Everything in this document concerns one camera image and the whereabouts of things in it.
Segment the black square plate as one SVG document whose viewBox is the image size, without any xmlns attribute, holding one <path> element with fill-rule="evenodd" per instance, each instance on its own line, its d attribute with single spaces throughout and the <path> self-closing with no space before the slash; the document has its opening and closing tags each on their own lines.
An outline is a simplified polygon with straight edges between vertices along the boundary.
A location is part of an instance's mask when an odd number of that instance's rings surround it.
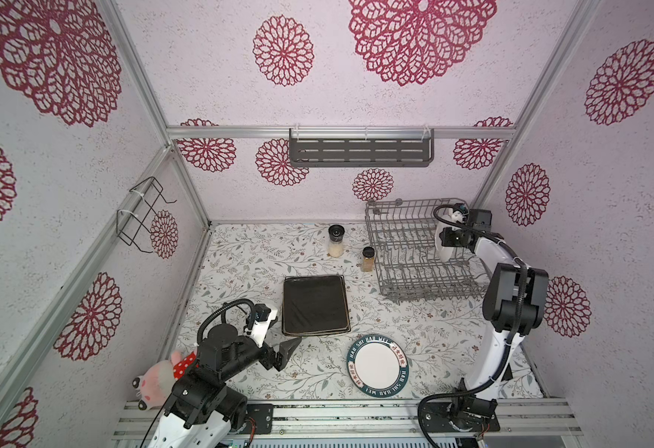
<svg viewBox="0 0 654 448">
<path fill-rule="evenodd" d="M 282 334 L 291 337 L 323 337 L 323 336 L 336 336 L 348 334 L 351 330 L 333 330 L 332 332 L 286 332 L 283 330 Z"/>
<path fill-rule="evenodd" d="M 351 330 L 343 276 L 289 276 L 283 283 L 282 331 Z"/>
</svg>

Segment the white round plate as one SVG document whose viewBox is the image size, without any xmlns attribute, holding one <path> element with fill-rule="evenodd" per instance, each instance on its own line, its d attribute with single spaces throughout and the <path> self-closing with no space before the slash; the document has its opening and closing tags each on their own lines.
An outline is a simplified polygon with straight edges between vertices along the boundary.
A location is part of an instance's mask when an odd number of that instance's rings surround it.
<svg viewBox="0 0 654 448">
<path fill-rule="evenodd" d="M 453 246 L 445 246 L 442 243 L 441 233 L 444 229 L 450 229 L 450 226 L 438 221 L 434 232 L 434 245 L 437 257 L 442 262 L 448 262 L 453 258 L 456 249 Z"/>
<path fill-rule="evenodd" d="M 365 395 L 388 399 L 400 394 L 410 377 L 409 359 L 388 336 L 367 334 L 347 350 L 347 372 Z"/>
</svg>

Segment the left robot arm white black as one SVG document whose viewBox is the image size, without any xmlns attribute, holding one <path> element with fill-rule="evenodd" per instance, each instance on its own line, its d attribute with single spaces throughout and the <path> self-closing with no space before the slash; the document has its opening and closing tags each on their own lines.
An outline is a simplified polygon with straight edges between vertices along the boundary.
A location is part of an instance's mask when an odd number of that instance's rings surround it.
<svg viewBox="0 0 654 448">
<path fill-rule="evenodd" d="M 256 363 L 282 371 L 301 341 L 293 338 L 273 348 L 267 343 L 257 345 L 231 324 L 211 328 L 156 416 L 155 431 L 148 431 L 141 444 L 218 446 L 229 433 L 240 431 L 248 419 L 247 397 L 227 386 L 227 381 Z"/>
</svg>

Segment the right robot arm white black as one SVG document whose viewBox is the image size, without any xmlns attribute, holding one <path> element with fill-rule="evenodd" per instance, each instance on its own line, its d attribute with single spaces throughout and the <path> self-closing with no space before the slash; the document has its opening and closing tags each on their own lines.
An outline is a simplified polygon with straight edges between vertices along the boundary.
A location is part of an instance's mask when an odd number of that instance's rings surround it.
<svg viewBox="0 0 654 448">
<path fill-rule="evenodd" d="M 513 350 L 541 326 L 549 275 L 528 264 L 500 234 L 490 231 L 490 211 L 446 203 L 435 207 L 432 215 L 438 222 L 434 235 L 438 257 L 446 259 L 458 248 L 469 250 L 489 278 L 482 302 L 486 331 L 481 351 L 460 390 L 447 396 L 492 401 L 498 397 Z"/>
</svg>

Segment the red pink plush toy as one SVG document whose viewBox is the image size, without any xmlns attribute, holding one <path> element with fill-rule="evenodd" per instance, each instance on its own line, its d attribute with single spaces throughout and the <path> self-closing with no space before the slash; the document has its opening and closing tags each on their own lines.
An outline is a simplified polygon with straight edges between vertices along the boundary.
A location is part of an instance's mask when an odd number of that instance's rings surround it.
<svg viewBox="0 0 654 448">
<path fill-rule="evenodd" d="M 195 359 L 194 351 L 183 356 L 181 351 L 176 350 L 167 360 L 157 362 L 146 373 L 135 377 L 131 386 L 137 392 L 138 408 L 147 411 L 163 406 L 175 382 L 183 377 Z"/>
</svg>

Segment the salt grinder black lid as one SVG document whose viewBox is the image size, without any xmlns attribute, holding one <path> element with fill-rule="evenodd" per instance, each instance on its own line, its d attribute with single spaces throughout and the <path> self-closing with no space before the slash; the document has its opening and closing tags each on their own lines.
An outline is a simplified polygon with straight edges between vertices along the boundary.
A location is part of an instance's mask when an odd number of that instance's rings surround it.
<svg viewBox="0 0 654 448">
<path fill-rule="evenodd" d="M 328 255 L 332 258 L 340 258 L 345 252 L 345 228 L 340 224 L 332 224 L 328 229 L 328 235 Z"/>
</svg>

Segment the small amber spice jar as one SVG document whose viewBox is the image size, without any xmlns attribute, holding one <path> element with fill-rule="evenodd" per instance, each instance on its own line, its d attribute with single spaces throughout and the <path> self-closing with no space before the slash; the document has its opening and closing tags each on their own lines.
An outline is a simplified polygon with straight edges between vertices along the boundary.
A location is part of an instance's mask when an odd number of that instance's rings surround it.
<svg viewBox="0 0 654 448">
<path fill-rule="evenodd" d="M 373 272 L 375 268 L 375 249 L 371 246 L 366 246 L 362 250 L 362 265 L 360 265 L 362 272 Z"/>
</svg>

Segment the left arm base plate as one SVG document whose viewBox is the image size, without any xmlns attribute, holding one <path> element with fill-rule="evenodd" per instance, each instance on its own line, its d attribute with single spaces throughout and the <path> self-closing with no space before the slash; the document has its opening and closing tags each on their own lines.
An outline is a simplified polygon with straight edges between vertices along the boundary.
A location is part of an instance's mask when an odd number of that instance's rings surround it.
<svg viewBox="0 0 654 448">
<path fill-rule="evenodd" d="M 248 403 L 238 434 L 246 436 L 250 436 L 252 433 L 255 433 L 256 436 L 271 434 L 274 411 L 275 405 L 273 403 Z"/>
</svg>

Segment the aluminium front rail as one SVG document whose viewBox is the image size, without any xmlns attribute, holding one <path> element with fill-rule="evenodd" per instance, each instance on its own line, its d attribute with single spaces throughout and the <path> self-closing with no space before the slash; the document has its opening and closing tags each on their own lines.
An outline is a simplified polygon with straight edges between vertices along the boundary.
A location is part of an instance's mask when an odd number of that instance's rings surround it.
<svg viewBox="0 0 654 448">
<path fill-rule="evenodd" d="M 398 439 L 424 442 L 418 418 L 417 399 L 354 399 L 354 401 L 252 401 L 273 403 L 274 423 L 271 434 L 256 436 L 261 442 L 298 440 L 313 441 Z M 496 416 L 500 431 L 478 434 L 431 433 L 440 444 L 452 439 L 508 437 L 582 436 L 581 427 L 565 399 L 504 399 L 498 403 Z"/>
</svg>

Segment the grey wall shelf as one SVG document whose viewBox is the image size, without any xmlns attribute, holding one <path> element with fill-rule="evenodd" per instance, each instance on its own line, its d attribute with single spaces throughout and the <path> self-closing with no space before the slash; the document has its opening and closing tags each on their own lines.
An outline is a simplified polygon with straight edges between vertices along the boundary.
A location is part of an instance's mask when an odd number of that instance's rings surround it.
<svg viewBox="0 0 654 448">
<path fill-rule="evenodd" d="M 432 130 L 419 136 L 303 136 L 289 131 L 289 159 L 299 168 L 425 168 L 434 160 Z"/>
</svg>

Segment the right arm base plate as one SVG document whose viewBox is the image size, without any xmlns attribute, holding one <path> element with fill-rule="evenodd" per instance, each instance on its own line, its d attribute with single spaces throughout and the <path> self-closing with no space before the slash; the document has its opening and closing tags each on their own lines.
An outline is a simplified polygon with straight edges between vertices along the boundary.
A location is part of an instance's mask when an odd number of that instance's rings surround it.
<svg viewBox="0 0 654 448">
<path fill-rule="evenodd" d="M 487 401 L 475 396 L 435 399 L 420 403 L 417 418 L 420 427 L 429 434 L 498 432 L 497 407 L 495 399 Z"/>
</svg>

